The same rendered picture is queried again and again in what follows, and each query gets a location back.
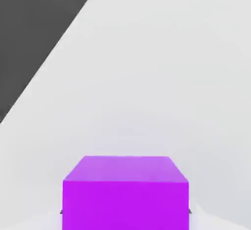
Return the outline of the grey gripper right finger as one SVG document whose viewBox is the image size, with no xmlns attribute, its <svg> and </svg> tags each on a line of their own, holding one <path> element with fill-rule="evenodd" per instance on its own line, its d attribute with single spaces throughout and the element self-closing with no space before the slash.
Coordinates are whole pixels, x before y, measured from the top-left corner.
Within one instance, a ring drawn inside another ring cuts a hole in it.
<svg viewBox="0 0 251 230">
<path fill-rule="evenodd" d="M 190 214 L 190 230 L 222 230 L 222 226 L 216 217 L 196 207 Z"/>
</svg>

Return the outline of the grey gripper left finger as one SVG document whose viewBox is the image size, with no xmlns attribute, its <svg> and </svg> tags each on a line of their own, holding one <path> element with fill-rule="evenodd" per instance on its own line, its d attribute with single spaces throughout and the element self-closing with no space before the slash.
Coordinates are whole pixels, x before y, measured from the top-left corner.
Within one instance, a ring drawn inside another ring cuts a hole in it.
<svg viewBox="0 0 251 230">
<path fill-rule="evenodd" d="M 62 230 L 62 210 L 51 211 L 32 220 L 29 230 Z"/>
</svg>

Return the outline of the small purple cube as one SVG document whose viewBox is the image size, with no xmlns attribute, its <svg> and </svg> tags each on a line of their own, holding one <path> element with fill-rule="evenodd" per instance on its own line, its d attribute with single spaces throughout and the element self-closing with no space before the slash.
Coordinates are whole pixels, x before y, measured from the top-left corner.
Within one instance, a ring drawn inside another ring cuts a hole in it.
<svg viewBox="0 0 251 230">
<path fill-rule="evenodd" d="M 62 230 L 189 230 L 189 182 L 166 156 L 85 156 L 62 192 Z"/>
</svg>

